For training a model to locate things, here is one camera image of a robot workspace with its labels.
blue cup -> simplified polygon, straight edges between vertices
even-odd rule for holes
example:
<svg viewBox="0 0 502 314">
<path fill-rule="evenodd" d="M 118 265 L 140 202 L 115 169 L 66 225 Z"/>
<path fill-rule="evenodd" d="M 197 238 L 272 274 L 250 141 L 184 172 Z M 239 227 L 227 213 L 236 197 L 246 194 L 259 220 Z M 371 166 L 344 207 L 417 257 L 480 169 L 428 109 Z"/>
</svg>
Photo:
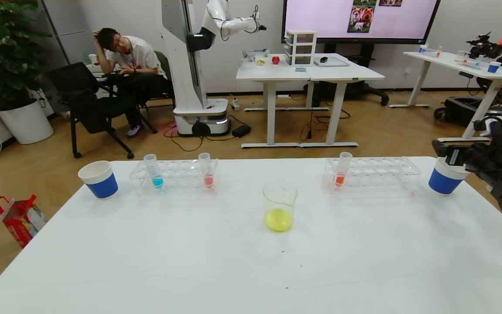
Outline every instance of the blue cup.
<svg viewBox="0 0 502 314">
<path fill-rule="evenodd" d="M 429 186 L 440 194 L 451 194 L 470 173 L 460 166 L 448 165 L 439 157 L 429 179 Z"/>
<path fill-rule="evenodd" d="M 78 177 L 99 199 L 108 198 L 118 190 L 109 161 L 94 161 L 78 171 Z"/>
<path fill-rule="evenodd" d="M 497 73 L 497 70 L 499 69 L 500 66 L 501 66 L 500 62 L 490 62 L 488 72 L 489 73 Z"/>
</svg>

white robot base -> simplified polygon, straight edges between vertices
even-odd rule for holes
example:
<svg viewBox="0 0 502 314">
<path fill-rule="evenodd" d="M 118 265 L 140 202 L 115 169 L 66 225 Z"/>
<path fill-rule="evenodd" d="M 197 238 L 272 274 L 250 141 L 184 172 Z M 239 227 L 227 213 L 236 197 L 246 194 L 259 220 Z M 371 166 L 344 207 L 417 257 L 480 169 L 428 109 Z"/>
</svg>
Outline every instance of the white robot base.
<svg viewBox="0 0 502 314">
<path fill-rule="evenodd" d="M 180 137 L 193 137 L 193 125 L 200 122 L 210 128 L 212 136 L 226 135 L 230 132 L 230 114 L 227 99 L 207 99 L 207 109 L 193 110 L 175 108 L 177 133 Z"/>
</svg>

black pants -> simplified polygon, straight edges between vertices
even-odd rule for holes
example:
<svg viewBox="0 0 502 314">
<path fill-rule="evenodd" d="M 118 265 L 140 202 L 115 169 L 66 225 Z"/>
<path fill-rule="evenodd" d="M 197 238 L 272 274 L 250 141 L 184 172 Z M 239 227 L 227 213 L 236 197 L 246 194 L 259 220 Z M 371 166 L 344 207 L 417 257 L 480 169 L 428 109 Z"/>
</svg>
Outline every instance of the black pants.
<svg viewBox="0 0 502 314">
<path fill-rule="evenodd" d="M 123 77 L 117 82 L 118 94 L 133 95 L 138 104 L 145 104 L 151 98 L 162 97 L 167 93 L 170 84 L 167 79 L 161 75 L 141 73 Z"/>
<path fill-rule="evenodd" d="M 101 103 L 101 106 L 108 117 L 117 117 L 125 114 L 127 123 L 129 123 L 131 127 L 142 125 L 141 114 L 139 113 L 134 96 L 124 95 L 106 98 L 105 101 Z"/>
</svg>

monitor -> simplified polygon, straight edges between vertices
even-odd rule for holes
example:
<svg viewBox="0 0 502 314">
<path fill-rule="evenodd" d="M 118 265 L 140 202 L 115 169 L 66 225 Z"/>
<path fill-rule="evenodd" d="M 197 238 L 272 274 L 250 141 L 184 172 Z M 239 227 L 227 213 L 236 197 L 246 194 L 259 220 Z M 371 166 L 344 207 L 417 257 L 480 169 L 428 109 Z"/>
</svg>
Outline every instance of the monitor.
<svg viewBox="0 0 502 314">
<path fill-rule="evenodd" d="M 313 30 L 318 42 L 425 44 L 441 0 L 285 0 L 287 30 Z"/>
</svg>

wheel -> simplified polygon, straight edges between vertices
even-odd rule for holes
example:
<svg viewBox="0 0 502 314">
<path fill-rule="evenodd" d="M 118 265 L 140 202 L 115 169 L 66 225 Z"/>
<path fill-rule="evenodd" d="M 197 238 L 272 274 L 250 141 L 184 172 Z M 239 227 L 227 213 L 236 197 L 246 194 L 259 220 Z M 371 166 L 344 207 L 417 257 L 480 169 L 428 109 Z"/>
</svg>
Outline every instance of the wheel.
<svg viewBox="0 0 502 314">
<path fill-rule="evenodd" d="M 444 114 L 444 108 L 435 109 L 433 117 L 435 120 L 439 120 Z"/>
</svg>

